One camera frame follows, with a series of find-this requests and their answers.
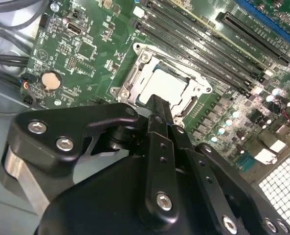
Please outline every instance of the integrated chip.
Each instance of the integrated chip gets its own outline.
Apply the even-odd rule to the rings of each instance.
[[[231,105],[231,102],[227,99],[225,99],[224,97],[221,97],[219,100],[218,100],[218,103],[223,106],[223,107],[226,107],[226,106],[229,106]]]
[[[199,126],[197,127],[197,130],[202,132],[202,133],[207,133],[209,129],[206,126],[199,124]]]
[[[213,121],[216,121],[218,119],[218,115],[216,115],[214,112],[212,111],[208,111],[208,115],[207,117]]]
[[[196,137],[198,140],[201,140],[202,137],[204,136],[204,134],[199,132],[199,131],[194,130],[193,131],[193,136]]]
[[[85,42],[82,42],[80,49],[79,49],[79,54],[84,56],[85,58],[91,60],[93,58],[93,55],[95,53],[95,47],[87,44]]]
[[[212,126],[213,125],[213,121],[211,121],[210,119],[207,119],[207,118],[203,118],[202,120],[202,124],[205,125],[205,126]]]
[[[222,114],[224,111],[225,111],[225,109],[224,108],[222,108],[220,105],[218,105],[218,104],[213,104],[212,105],[212,109],[213,109],[213,111],[215,112],[215,113],[217,113],[217,114]]]

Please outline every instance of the capacitor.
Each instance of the capacitor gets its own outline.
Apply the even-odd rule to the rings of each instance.
[[[61,22],[62,22],[62,24],[64,24],[64,25],[67,25],[68,23],[70,23],[70,18],[68,18],[68,17],[62,17],[62,19],[61,19]]]
[[[224,121],[226,126],[231,126],[233,124],[233,120],[229,117],[224,117],[223,121]]]
[[[230,111],[229,111],[229,113],[232,115],[232,117],[233,118],[239,118],[239,116],[240,116],[240,112],[239,111],[237,111],[236,109],[231,109]]]
[[[273,0],[273,6],[275,9],[280,8],[284,3],[284,0]]]
[[[210,134],[209,139],[213,143],[216,143],[218,141],[218,138],[214,134]]]
[[[270,119],[269,117],[265,117],[263,119],[263,122],[266,123],[266,124],[271,124],[272,123],[272,119]]]
[[[282,97],[282,96],[279,96],[279,99],[281,100],[281,102],[282,102],[283,104],[286,105],[286,107],[290,107],[290,100],[288,100],[287,98]]]
[[[223,135],[225,133],[225,128],[220,125],[216,127],[216,130],[220,135]]]
[[[277,95],[279,95],[280,94],[280,89],[279,88],[272,88],[272,95],[275,95],[275,96],[277,96]]]
[[[240,153],[240,154],[244,154],[245,153],[244,148],[240,144],[236,145],[236,149],[237,149],[237,152]]]
[[[262,128],[262,129],[266,129],[267,125],[264,121],[260,121],[259,122],[259,126]]]
[[[280,114],[282,112],[282,108],[276,104],[275,102],[269,102],[266,106],[272,113]]]
[[[260,10],[260,11],[263,11],[264,10],[264,5],[263,4],[259,4],[257,6],[257,9]]]
[[[241,141],[245,140],[244,134],[241,131],[236,131],[236,135]]]

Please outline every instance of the screw head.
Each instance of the screw head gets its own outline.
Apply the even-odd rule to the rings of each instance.
[[[286,227],[286,225],[285,225],[281,220],[278,220],[277,223],[278,223],[278,225],[280,226],[280,228],[281,228],[284,232],[286,232],[287,234],[289,233],[288,228]]]
[[[56,2],[53,2],[52,4],[50,4],[50,9],[51,9],[53,12],[58,12],[59,9],[60,9],[60,6],[59,6]]]
[[[128,97],[129,97],[129,92],[128,92],[128,91],[122,91],[122,92],[121,92],[121,96],[122,96],[123,98],[128,98]]]
[[[210,148],[208,145],[205,145],[205,146],[204,146],[204,149],[205,149],[207,152],[211,153],[211,148]]]
[[[156,202],[158,206],[161,207],[164,211],[169,211],[172,208],[171,199],[164,193],[159,193],[156,197]]]
[[[150,60],[150,58],[149,58],[149,56],[147,54],[142,54],[141,57],[140,57],[140,59],[141,59],[141,61],[143,63],[147,63]]]
[[[272,232],[274,232],[274,233],[277,232],[277,229],[276,229],[275,225],[274,225],[274,224],[273,224],[269,219],[265,218],[265,222],[266,222],[268,228],[269,228]]]
[[[224,227],[231,233],[236,234],[237,233],[237,227],[235,223],[227,216],[223,216],[222,222],[224,224]]]
[[[56,142],[56,146],[65,152],[71,151],[74,147],[74,144],[72,142],[72,140],[68,139],[68,138],[59,138]]]
[[[30,132],[35,133],[35,134],[43,134],[47,130],[46,125],[40,121],[30,122],[27,128]]]

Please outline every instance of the green circuit board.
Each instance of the green circuit board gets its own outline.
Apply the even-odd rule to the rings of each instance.
[[[194,19],[206,26],[203,27],[206,33],[199,33],[205,41],[213,43],[211,35],[215,35],[216,38],[224,40],[224,43],[234,52],[262,69],[272,71],[270,83],[265,87],[260,87],[268,92],[273,87],[281,88],[285,91],[282,95],[290,99],[290,65],[288,67],[272,66],[277,62],[276,60],[268,57],[254,44],[224,26],[217,20],[217,16],[221,12],[230,12],[290,59],[290,44],[287,41],[252,17],[234,0],[170,0],[168,2],[173,6],[170,9],[170,15],[172,10],[176,9],[188,19]],[[133,51],[133,44],[136,42],[155,45],[172,54],[171,49],[161,43],[161,40],[144,35],[131,26],[130,20],[135,18],[133,15],[135,7],[142,8],[144,11],[148,10],[138,2],[133,0],[58,0],[57,3],[59,11],[53,12],[48,7],[41,20],[42,25],[39,27],[27,67],[27,72],[37,77],[41,77],[47,71],[55,71],[62,77],[62,84],[55,91],[47,91],[40,83],[30,84],[31,90],[36,94],[43,108],[117,102],[110,90],[112,87],[121,87],[129,74],[137,59]],[[256,7],[263,3],[262,12],[275,21],[281,16],[278,13],[279,10],[275,11],[271,8],[272,3],[269,0],[251,3]],[[290,6],[287,7],[284,3],[282,9],[283,12],[290,11]],[[169,30],[178,30],[177,26],[172,23],[165,21],[164,24]],[[279,21],[278,24],[290,33],[288,21]],[[76,30],[81,32],[74,33],[68,25],[75,25]],[[156,31],[161,35],[167,34],[165,29]],[[222,56],[216,56],[216,59],[220,64],[225,63]],[[262,131],[256,125],[246,126],[249,122],[248,113],[256,108],[261,109],[272,119],[277,119],[277,116],[263,109],[262,97],[257,96],[256,99],[248,101],[233,87],[215,79],[210,79],[209,83],[213,87],[213,92],[201,95],[183,123],[186,131],[190,133],[193,144],[202,141],[210,143],[209,135],[215,132],[216,126],[224,125],[223,117],[229,115],[231,108],[238,110],[241,118],[235,120],[232,126],[226,127],[225,134],[219,136],[217,143],[211,143],[231,164],[234,164],[240,156],[235,148],[240,141],[233,138],[236,130],[243,130],[247,138],[258,135]],[[228,100],[230,105],[219,115],[213,128],[209,128],[201,138],[193,135],[198,123],[212,109],[211,105],[221,97]]]

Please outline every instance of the electrolytic capacitor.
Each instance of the electrolytic capacitor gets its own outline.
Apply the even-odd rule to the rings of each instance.
[[[262,129],[266,129],[267,125],[264,121],[260,121],[259,122],[259,126],[262,128]]]
[[[243,141],[245,139],[244,134],[241,131],[237,131],[236,135],[241,141]]]
[[[226,126],[231,126],[233,124],[233,120],[230,119],[229,117],[224,117],[223,121],[224,121]]]
[[[214,134],[210,134],[209,139],[213,143],[216,143],[218,141],[218,138]]]
[[[225,133],[225,128],[220,125],[216,127],[216,130],[220,135],[223,135]]]
[[[229,113],[232,115],[233,118],[239,118],[240,116],[240,112],[237,111],[236,109],[231,109]]]
[[[244,154],[245,153],[244,148],[240,144],[236,145],[236,149],[237,149],[237,152],[240,153],[240,154]]]
[[[265,118],[263,119],[263,121],[264,121],[264,123],[266,123],[266,124],[271,124],[271,123],[272,123],[272,119],[270,119],[269,117],[265,117]]]

